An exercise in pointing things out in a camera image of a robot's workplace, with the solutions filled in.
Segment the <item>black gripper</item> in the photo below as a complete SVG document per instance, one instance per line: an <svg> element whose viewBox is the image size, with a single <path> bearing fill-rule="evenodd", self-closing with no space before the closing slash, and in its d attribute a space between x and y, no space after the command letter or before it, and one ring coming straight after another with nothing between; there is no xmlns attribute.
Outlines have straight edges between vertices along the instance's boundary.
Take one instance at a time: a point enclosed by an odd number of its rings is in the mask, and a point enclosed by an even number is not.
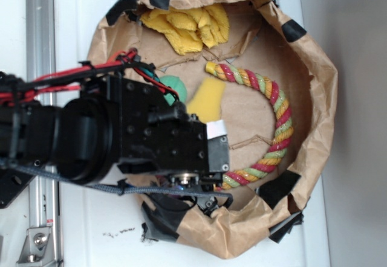
<svg viewBox="0 0 387 267"><path fill-rule="evenodd" d="M162 176L174 190L193 196L210 215L219 205L214 189L230 169L222 120L203 123L180 101L170 105L155 86L110 79L108 97L119 105L117 167L130 175Z"/></svg>

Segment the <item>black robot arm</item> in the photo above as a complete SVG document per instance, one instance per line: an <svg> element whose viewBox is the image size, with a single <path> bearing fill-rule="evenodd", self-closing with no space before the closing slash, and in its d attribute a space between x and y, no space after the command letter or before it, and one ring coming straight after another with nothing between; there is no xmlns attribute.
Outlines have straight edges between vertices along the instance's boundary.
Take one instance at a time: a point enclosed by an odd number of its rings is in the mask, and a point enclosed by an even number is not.
<svg viewBox="0 0 387 267"><path fill-rule="evenodd" d="M124 174L174 184L220 185L228 171L222 121L202 123L155 86L120 76L84 82L64 107L17 101L1 108L1 207L54 166L65 181L94 186L117 166Z"/></svg>

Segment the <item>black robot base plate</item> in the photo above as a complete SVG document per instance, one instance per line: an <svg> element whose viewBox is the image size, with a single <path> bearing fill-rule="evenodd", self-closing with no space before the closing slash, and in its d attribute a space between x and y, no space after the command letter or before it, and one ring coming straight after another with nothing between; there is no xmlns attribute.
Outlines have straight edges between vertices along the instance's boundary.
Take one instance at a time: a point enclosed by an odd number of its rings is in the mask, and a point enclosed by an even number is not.
<svg viewBox="0 0 387 267"><path fill-rule="evenodd" d="M0 201L5 209L24 191L35 176L10 169L1 169Z"/></svg>

